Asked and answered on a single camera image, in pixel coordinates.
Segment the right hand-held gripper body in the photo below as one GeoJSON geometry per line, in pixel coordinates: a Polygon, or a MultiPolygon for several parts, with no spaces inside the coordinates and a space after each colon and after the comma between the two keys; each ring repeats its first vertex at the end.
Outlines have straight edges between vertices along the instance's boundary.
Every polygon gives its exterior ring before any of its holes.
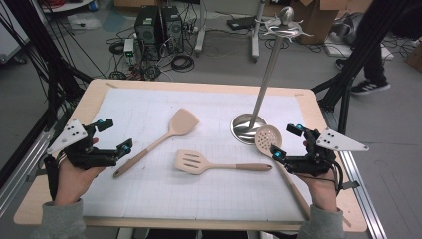
{"type": "Polygon", "coordinates": [[[326,174],[336,163],[336,151],[369,151],[369,147],[345,136],[329,127],[323,132],[310,130],[310,135],[304,137],[306,154],[304,156],[287,156],[291,163],[285,166],[290,174],[309,174],[317,177],[326,174]]]}

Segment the beige perforated skimmer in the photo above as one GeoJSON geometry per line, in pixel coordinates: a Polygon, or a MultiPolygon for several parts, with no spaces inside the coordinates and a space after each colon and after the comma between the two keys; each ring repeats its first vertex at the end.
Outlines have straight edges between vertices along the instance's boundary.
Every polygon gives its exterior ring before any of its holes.
{"type": "MultiPolygon", "coordinates": [[[[280,147],[282,145],[282,137],[279,131],[274,126],[266,124],[266,125],[260,126],[257,129],[254,136],[254,143],[257,150],[261,154],[265,155],[268,158],[272,158],[272,155],[270,153],[270,147],[272,145],[276,147],[280,147]]],[[[300,206],[304,217],[306,219],[309,219],[310,218],[309,206],[305,202],[301,193],[296,188],[295,184],[292,182],[288,173],[285,171],[285,169],[281,165],[279,165],[279,170],[280,170],[281,176],[284,179],[284,182],[288,186],[297,204],[300,206]]]]}

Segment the metal utensil stand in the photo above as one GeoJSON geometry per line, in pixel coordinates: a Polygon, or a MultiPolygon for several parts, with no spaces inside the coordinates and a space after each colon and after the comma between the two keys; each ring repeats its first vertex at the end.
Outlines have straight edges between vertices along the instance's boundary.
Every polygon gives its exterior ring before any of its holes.
{"type": "Polygon", "coordinates": [[[294,17],[294,9],[287,6],[283,7],[275,17],[263,22],[266,29],[265,34],[273,36],[275,42],[257,94],[255,105],[250,114],[240,114],[234,117],[230,125],[232,135],[244,144],[253,144],[258,129],[267,124],[267,122],[259,116],[259,111],[275,68],[282,43],[285,40],[292,41],[300,35],[310,36],[310,34],[303,31],[301,26],[302,21],[295,21],[294,17]]]}

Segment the solid beige spatula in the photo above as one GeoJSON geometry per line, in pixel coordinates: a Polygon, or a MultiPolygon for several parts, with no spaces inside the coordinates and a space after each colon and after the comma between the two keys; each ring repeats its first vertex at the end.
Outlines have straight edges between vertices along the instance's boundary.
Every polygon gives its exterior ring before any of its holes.
{"type": "Polygon", "coordinates": [[[117,169],[112,176],[114,178],[121,177],[161,143],[173,136],[183,136],[189,134],[198,124],[199,119],[192,112],[186,109],[179,109],[170,119],[167,133],[157,139],[154,143],[137,154],[135,157],[129,159],[124,165],[117,169]]]}

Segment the slotted beige spatula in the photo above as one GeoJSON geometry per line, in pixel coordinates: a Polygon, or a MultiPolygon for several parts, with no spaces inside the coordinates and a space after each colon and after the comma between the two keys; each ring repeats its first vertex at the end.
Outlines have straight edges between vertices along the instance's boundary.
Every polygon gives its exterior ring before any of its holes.
{"type": "Polygon", "coordinates": [[[269,171],[272,167],[265,163],[212,163],[204,155],[192,150],[176,152],[175,167],[181,171],[199,175],[208,169],[236,169],[250,171],[269,171]]]}

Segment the person's left hand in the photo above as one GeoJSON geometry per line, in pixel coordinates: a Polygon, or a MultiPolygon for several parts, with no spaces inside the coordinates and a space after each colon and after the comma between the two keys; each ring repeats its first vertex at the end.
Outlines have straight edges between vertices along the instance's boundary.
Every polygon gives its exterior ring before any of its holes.
{"type": "Polygon", "coordinates": [[[64,159],[59,166],[58,190],[54,205],[64,206],[78,202],[88,191],[94,179],[104,170],[104,167],[83,170],[73,167],[67,159],[64,159]]]}

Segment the black computer tower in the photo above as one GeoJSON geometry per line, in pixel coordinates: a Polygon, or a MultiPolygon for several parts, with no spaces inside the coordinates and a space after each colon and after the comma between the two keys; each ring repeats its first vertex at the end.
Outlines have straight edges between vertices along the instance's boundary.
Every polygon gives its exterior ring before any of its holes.
{"type": "Polygon", "coordinates": [[[156,5],[141,6],[134,29],[142,57],[147,60],[158,60],[159,48],[163,43],[159,7],[156,5]]]}
{"type": "Polygon", "coordinates": [[[165,42],[169,53],[184,51],[182,19],[176,6],[164,6],[161,9],[165,42]]]}

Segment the white stand leg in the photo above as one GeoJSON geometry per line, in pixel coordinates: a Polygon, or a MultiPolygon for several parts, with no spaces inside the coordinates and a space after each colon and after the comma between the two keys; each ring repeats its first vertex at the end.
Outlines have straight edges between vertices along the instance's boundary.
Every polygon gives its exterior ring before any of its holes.
{"type": "Polygon", "coordinates": [[[258,0],[258,2],[258,10],[256,13],[254,29],[251,36],[251,57],[254,63],[256,63],[259,59],[259,30],[265,7],[265,0],[258,0]]]}
{"type": "Polygon", "coordinates": [[[194,48],[195,56],[198,57],[203,50],[204,39],[205,39],[205,20],[206,20],[206,9],[204,0],[200,0],[200,14],[199,14],[199,27],[197,31],[196,44],[194,48]]]}

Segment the clear plastic bag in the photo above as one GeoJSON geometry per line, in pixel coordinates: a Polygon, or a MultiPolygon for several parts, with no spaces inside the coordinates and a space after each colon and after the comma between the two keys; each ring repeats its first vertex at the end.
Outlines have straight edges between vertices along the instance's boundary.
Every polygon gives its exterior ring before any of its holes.
{"type": "Polygon", "coordinates": [[[74,14],[67,19],[74,30],[94,30],[101,26],[100,20],[91,12],[74,14]]]}

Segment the large open cardboard box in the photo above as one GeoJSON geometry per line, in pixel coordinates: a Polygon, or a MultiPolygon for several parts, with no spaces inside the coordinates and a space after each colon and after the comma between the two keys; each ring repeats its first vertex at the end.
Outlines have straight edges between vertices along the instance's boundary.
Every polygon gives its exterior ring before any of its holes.
{"type": "Polygon", "coordinates": [[[347,0],[292,0],[295,20],[302,20],[299,42],[304,45],[322,44],[328,36],[332,23],[340,10],[345,10],[347,0]]]}

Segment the grey bag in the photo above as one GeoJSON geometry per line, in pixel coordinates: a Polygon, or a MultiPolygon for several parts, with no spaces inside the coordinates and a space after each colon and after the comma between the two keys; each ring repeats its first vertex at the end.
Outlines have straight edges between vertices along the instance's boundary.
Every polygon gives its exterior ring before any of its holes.
{"type": "Polygon", "coordinates": [[[357,29],[362,19],[362,13],[345,13],[333,22],[330,31],[346,44],[352,45],[356,40],[357,29]]]}

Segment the low cardboard box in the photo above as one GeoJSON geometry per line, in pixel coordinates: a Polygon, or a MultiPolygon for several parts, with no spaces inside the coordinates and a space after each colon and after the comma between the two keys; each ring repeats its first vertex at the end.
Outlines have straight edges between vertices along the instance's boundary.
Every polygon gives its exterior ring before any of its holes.
{"type": "Polygon", "coordinates": [[[115,7],[135,8],[143,5],[161,6],[161,0],[113,0],[115,7]]]}

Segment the white round table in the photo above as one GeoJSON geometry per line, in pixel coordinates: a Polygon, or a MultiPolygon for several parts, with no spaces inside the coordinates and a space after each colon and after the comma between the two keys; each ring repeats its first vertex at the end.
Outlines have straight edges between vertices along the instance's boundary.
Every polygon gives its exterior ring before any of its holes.
{"type": "Polygon", "coordinates": [[[88,6],[93,0],[39,0],[45,13],[64,12],[88,6]]]}

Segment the white board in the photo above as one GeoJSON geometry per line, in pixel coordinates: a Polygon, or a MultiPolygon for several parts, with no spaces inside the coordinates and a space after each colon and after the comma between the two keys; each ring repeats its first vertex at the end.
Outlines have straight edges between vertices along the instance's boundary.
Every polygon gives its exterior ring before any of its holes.
{"type": "Polygon", "coordinates": [[[15,39],[27,44],[29,38],[9,10],[4,0],[0,0],[0,64],[11,60],[21,49],[21,45],[15,39]]]}

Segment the aluminium rail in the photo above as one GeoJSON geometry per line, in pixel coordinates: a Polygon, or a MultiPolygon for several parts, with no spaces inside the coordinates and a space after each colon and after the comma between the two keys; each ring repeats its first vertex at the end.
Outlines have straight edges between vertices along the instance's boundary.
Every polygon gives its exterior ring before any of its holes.
{"type": "Polygon", "coordinates": [[[27,147],[18,151],[18,163],[11,169],[11,174],[0,187],[0,218],[6,213],[21,188],[27,183],[27,175],[40,169],[39,163],[46,155],[53,135],[53,130],[42,130],[27,143],[27,147]]]}
{"type": "Polygon", "coordinates": [[[388,239],[352,152],[350,150],[341,151],[339,157],[345,167],[348,178],[360,184],[359,187],[353,189],[353,192],[364,217],[368,233],[372,239],[388,239]]]}

